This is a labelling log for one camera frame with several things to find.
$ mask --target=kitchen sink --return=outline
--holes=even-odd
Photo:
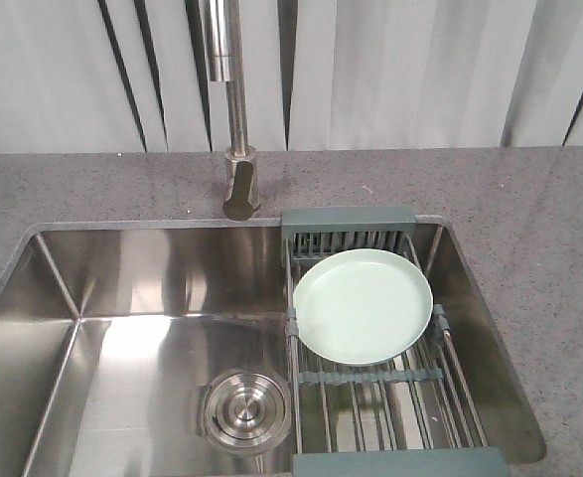
[[[418,217],[411,244],[488,445],[539,460],[542,435],[451,228]],[[273,219],[29,231],[0,285],[0,475],[291,472],[294,422],[306,453],[463,446],[434,382],[303,383],[294,420],[282,248]],[[305,377],[334,366],[300,360]]]

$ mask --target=metal rack bar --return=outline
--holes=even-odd
[[[424,352],[424,365],[426,368],[434,366],[435,360],[430,357],[430,351],[428,350],[428,344],[426,343],[426,340],[421,340],[421,347]],[[444,388],[443,383],[440,382],[434,383],[432,389],[435,397],[437,398],[437,401],[440,402],[439,410],[441,411],[441,420],[443,421],[443,425],[448,436],[448,441],[452,447],[458,447],[459,442],[461,442],[461,437],[459,436],[457,423],[452,417],[452,409],[450,407],[450,402],[448,401],[448,394],[446,393],[446,389]]]
[[[381,397],[381,402],[383,404],[383,413],[386,417],[386,428],[388,429],[388,441],[390,443],[391,449],[397,448],[397,435],[394,430],[394,422],[392,420],[392,411],[390,410],[390,404],[388,403],[388,392],[386,390],[386,383],[384,381],[379,381],[379,395]]]
[[[461,428],[468,442],[468,447],[474,447],[474,439],[470,433],[470,428],[468,427],[468,421],[466,420],[465,413],[463,412],[463,407],[461,406],[461,401],[459,400],[459,395],[457,394],[457,388],[454,384],[454,379],[450,373],[450,367],[448,366],[448,361],[443,353],[439,354],[439,361],[441,361],[441,367],[446,378],[446,384],[448,390],[450,391],[450,398],[452,399],[452,404],[454,409],[459,416],[459,422],[461,423]],[[463,447],[463,442],[459,440],[459,447]]]
[[[355,429],[355,441],[358,450],[366,451],[366,442],[364,439],[364,429],[362,428],[362,415],[360,414],[360,404],[358,403],[358,394],[354,383],[349,383],[351,391],[351,402],[353,404],[353,427]]]
[[[317,357],[318,371],[324,371],[322,358]],[[324,433],[327,440],[327,452],[333,452],[331,440],[331,420],[329,419],[329,404],[327,402],[327,389],[324,381],[320,381],[320,397],[322,398],[322,416],[324,417]]]
[[[472,396],[470,395],[470,391],[468,390],[468,383],[466,382],[466,377],[463,374],[461,363],[459,362],[459,357],[457,356],[457,352],[454,349],[452,335],[448,330],[445,330],[443,332],[443,341],[446,345],[446,349],[448,350],[450,361],[452,362],[452,365],[457,373],[457,378],[459,379],[459,386],[461,386],[461,391],[468,404],[468,409],[470,410],[470,414],[472,415],[472,421],[477,429],[479,439],[481,440],[482,445],[488,445],[488,440],[486,439],[486,434],[483,431],[483,426],[481,425],[481,420],[479,419],[477,408],[474,406],[474,401],[472,399]]]
[[[432,244],[430,245],[430,252],[428,253],[428,259],[426,260],[426,266],[423,271],[423,274],[426,278],[430,278],[432,264],[434,263],[434,259],[437,257],[437,250],[439,250],[439,243],[441,242],[443,229],[443,226],[437,226],[437,230],[434,233],[434,238],[432,239]]]
[[[286,253],[285,253],[285,269],[287,278],[287,314],[288,316],[288,343],[290,348],[290,368],[291,368],[291,388],[292,388],[292,399],[293,399],[293,413],[294,413],[294,425],[295,425],[295,445],[296,452],[298,454],[302,453],[302,417],[300,413],[300,380],[298,376],[300,374],[299,370],[299,360],[298,360],[298,336],[297,336],[297,322],[295,319],[295,311],[293,308],[293,275],[291,274],[291,246],[289,240],[285,241]]]
[[[414,368],[411,356],[411,351],[405,351],[401,355],[403,360],[403,366],[406,369],[412,370]],[[425,413],[425,407],[423,404],[423,396],[421,395],[421,388],[418,383],[408,382],[408,388],[410,389],[410,396],[412,397],[412,405],[414,407],[415,415],[417,417],[417,425],[419,426],[419,431],[421,432],[421,439],[423,441],[423,447],[429,449],[432,447],[430,439],[430,429],[428,427],[427,415]]]

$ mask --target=faucet base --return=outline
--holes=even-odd
[[[224,153],[229,187],[222,205],[228,219],[246,221],[260,209],[256,150],[247,146],[247,155],[235,157],[231,150]]]

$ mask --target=gray speckled countertop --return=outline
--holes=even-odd
[[[409,204],[457,237],[547,441],[512,476],[583,475],[583,148],[261,153],[259,217]],[[0,275],[37,222],[219,218],[212,154],[0,155]]]

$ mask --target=dish rack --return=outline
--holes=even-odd
[[[350,367],[314,354],[298,338],[293,290],[315,263],[352,248],[398,253],[427,277],[411,239],[405,207],[327,208],[282,216],[286,270],[287,347],[297,454],[486,447],[488,440],[441,303],[412,347],[386,363]]]

